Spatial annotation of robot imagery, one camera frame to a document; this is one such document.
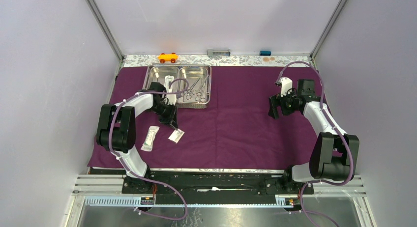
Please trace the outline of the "small white sterile packet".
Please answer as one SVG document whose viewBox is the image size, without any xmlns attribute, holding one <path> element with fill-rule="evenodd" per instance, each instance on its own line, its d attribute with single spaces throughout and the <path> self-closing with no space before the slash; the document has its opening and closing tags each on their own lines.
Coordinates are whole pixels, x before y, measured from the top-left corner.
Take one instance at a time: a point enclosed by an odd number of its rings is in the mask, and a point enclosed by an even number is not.
<svg viewBox="0 0 417 227">
<path fill-rule="evenodd" d="M 172 134 L 168 137 L 168 139 L 174 143 L 178 143 L 182 136 L 184 135 L 184 131 L 181 129 L 175 129 Z"/>
</svg>

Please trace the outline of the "long white sterile packet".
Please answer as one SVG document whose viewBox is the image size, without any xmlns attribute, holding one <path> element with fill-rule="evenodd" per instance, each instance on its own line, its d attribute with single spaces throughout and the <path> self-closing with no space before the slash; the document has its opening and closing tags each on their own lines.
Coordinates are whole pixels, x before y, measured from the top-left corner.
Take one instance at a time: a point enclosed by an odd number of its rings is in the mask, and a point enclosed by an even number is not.
<svg viewBox="0 0 417 227">
<path fill-rule="evenodd" d="M 156 134 L 159 131 L 159 126 L 150 126 L 145 137 L 145 140 L 142 144 L 141 150 L 146 152 L 151 152 L 153 149 L 153 142 L 156 138 Z"/>
</svg>

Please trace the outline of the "perforated steel instrument tray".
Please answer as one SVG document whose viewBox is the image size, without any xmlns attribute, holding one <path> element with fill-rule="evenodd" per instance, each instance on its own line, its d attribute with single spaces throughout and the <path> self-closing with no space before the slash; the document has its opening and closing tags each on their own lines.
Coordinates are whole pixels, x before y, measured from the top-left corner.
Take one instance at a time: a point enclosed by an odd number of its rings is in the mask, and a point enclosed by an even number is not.
<svg viewBox="0 0 417 227">
<path fill-rule="evenodd" d="M 210 102 L 211 80 L 212 80 L 212 68 L 209 65 L 176 65 L 176 64 L 153 64 L 147 69 L 147 73 L 144 80 L 143 89 L 148 89 L 151 82 L 158 82 L 163 84 L 165 76 L 174 76 L 179 79 L 177 82 L 176 90 L 183 90 L 185 87 L 190 87 L 195 78 L 201 78 L 201 81 L 196 86 L 196 91 L 202 85 L 204 79 L 208 77 L 207 92 L 205 97 L 207 101 L 205 103 L 196 103 L 194 96 L 191 100 L 184 100 L 183 92 L 181 97 L 177 99 L 177 105 L 180 108 L 186 109 L 205 109 Z"/>
</svg>

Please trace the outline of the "purple cloth wrap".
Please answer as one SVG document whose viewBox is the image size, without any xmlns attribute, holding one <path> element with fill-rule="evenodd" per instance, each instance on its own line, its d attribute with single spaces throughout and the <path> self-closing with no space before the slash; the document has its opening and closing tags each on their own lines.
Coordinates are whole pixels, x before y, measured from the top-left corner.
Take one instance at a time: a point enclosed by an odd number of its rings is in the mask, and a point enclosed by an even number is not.
<svg viewBox="0 0 417 227">
<path fill-rule="evenodd" d="M 184 135 L 169 139 L 173 129 L 146 111 L 136 118 L 136 148 L 149 127 L 158 126 L 151 151 L 139 151 L 152 169 L 263 169 L 283 170 L 309 161 L 316 134 L 299 112 L 273 119 L 268 99 L 279 92 L 275 81 L 283 73 L 296 82 L 313 79 L 308 67 L 214 66 L 211 95 L 205 109 L 179 109 L 178 124 Z"/>
</svg>

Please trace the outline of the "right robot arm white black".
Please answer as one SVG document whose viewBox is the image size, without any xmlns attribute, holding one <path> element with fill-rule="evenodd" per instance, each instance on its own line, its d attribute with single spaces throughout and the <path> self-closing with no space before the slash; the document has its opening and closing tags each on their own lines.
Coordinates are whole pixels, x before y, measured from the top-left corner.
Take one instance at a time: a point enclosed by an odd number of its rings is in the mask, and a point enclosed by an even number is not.
<svg viewBox="0 0 417 227">
<path fill-rule="evenodd" d="M 317 135 L 309 162 L 289 166 L 279 179 L 280 187 L 293 194 L 304 184 L 325 182 L 344 185 L 352 180 L 355 173 L 359 139 L 344 131 L 330 114 L 322 96 L 315 93 L 314 80 L 298 80 L 293 87 L 290 78 L 281 77 L 276 81 L 280 93 L 269 98 L 269 116 L 300 112 L 311 124 Z"/>
</svg>

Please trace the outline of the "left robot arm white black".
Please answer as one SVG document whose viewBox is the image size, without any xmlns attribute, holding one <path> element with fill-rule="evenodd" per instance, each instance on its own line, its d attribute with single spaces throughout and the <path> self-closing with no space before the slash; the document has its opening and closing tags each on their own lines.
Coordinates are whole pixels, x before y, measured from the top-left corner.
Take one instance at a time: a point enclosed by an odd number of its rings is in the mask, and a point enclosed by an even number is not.
<svg viewBox="0 0 417 227">
<path fill-rule="evenodd" d="M 148 89 L 136 92 L 117 104 L 104 104 L 100 110 L 96 132 L 98 145 L 111 152 L 122 164 L 127 176 L 135 178 L 134 187 L 140 193 L 152 188 L 152 179 L 146 174 L 148 166 L 139 155 L 136 143 L 136 117 L 150 110 L 159 116 L 162 124 L 177 129 L 175 80 L 163 85 L 152 82 Z"/>
</svg>

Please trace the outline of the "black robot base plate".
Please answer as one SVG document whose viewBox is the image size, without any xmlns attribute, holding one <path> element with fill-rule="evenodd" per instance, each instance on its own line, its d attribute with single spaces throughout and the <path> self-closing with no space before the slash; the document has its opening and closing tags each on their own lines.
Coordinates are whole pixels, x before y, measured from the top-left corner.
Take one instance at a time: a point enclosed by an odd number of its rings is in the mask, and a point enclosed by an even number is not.
<svg viewBox="0 0 417 227">
<path fill-rule="evenodd" d="M 149 194 L 159 205 L 285 205 L 287 201 L 278 198 L 298 200 L 300 194 L 314 194 L 312 185 L 294 192 L 283 190 L 279 185 L 282 175 L 151 170 L 145 180 L 126 176 L 121 192 Z"/>
</svg>

